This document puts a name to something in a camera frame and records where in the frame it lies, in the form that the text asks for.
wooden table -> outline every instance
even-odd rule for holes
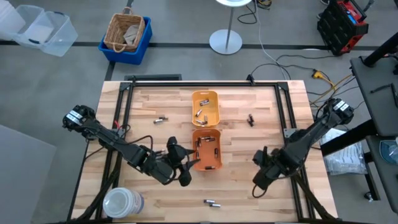
[[[304,82],[288,83],[297,126],[305,129],[313,123],[313,119]],[[119,84],[120,82],[105,82],[99,99],[96,117],[107,128],[112,125]],[[160,150],[165,149],[169,137],[175,136],[179,144],[191,148],[192,131],[195,130],[191,122],[191,94],[195,90],[214,90],[219,94],[221,121],[216,128],[221,131],[223,168],[211,172],[191,169],[192,182],[189,186],[181,187],[178,181],[163,186],[123,161],[119,186],[134,189],[145,198],[143,211],[123,221],[297,221],[289,179],[275,181],[262,198],[256,199],[251,195],[254,185],[252,178],[259,170],[252,162],[255,151],[264,146],[272,149],[283,144],[275,92],[271,87],[135,87],[129,117],[131,130],[126,135],[126,140],[132,141],[150,134],[154,137],[154,149]],[[287,110],[284,111],[288,121]],[[246,121],[248,114],[252,114],[255,120],[252,128]],[[162,115],[169,117],[169,121],[154,125],[153,120]],[[142,141],[141,144],[149,146],[149,141]],[[90,143],[87,153],[99,147],[97,142]],[[82,214],[98,193],[105,157],[106,150],[102,150],[85,162],[72,218]],[[336,216],[335,203],[319,150],[310,151],[305,167],[311,190],[321,204]],[[307,214],[301,191],[300,198],[304,214]],[[215,199],[222,207],[209,207],[203,203],[203,199]]]

concrete floor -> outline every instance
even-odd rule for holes
[[[15,7],[35,4],[48,11],[62,11],[71,17],[79,34],[77,41],[97,42],[106,32],[111,16],[120,12],[127,0],[37,0],[35,3],[13,0],[11,3]],[[135,0],[133,6],[134,12],[151,17],[154,31],[151,42],[207,43],[212,32],[228,25],[229,9],[214,0]],[[263,43],[323,45],[315,27],[315,16],[323,9],[324,6],[316,0],[311,4],[304,0],[274,1],[270,11],[261,11]],[[234,18],[246,11],[244,7],[237,9]],[[377,46],[398,30],[397,23],[389,23],[398,19],[398,10],[390,0],[377,1],[368,16],[366,20],[371,24],[369,34],[359,45]],[[257,24],[244,25],[234,20],[233,29],[241,34],[244,44],[258,44]],[[282,54],[330,55],[319,50],[267,49],[267,52],[274,58]],[[319,60],[283,58],[281,63],[317,68],[337,82],[350,73],[350,58],[368,54],[352,51],[342,57]],[[0,45],[0,58],[0,124],[57,147],[32,221],[64,220],[78,178],[85,141],[77,133],[63,129],[62,118],[76,104],[96,108],[108,61],[96,47],[72,47],[64,57],[58,58],[26,47]],[[133,74],[181,73],[183,80],[243,80],[262,63],[271,61],[261,50],[254,49],[242,49],[234,55],[224,56],[208,48],[149,48],[140,66],[117,63],[111,79],[123,80],[125,75]],[[288,71],[292,79],[305,80],[308,91],[322,92],[329,87],[312,79],[311,71],[298,68],[288,68]],[[254,77],[258,80],[283,79],[280,70],[273,66],[258,69]],[[346,88],[356,85],[356,82],[351,82]],[[358,89],[340,97],[353,106],[363,101]],[[355,127],[367,119],[369,113],[366,105],[362,104],[348,127]],[[389,208],[374,166],[372,169],[382,198],[373,203],[363,198],[363,193],[368,191],[363,176],[330,177],[339,217],[357,222],[398,223],[398,215]]]

orange basket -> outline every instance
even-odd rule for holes
[[[200,102],[208,100],[208,104],[201,106]],[[200,124],[205,120],[207,115],[207,124]],[[199,127],[216,126],[220,122],[220,111],[218,109],[218,94],[211,90],[194,91],[192,93],[192,123]]]
[[[212,137],[214,141],[206,141],[206,139],[201,139],[201,146],[197,148],[196,141],[198,138],[202,137]],[[193,159],[200,159],[193,168],[199,171],[209,171],[217,170],[223,166],[221,162],[221,143],[220,143],[221,132],[217,129],[197,129],[192,133],[192,146],[194,150],[198,150],[199,158],[197,157],[197,152],[193,153]]]

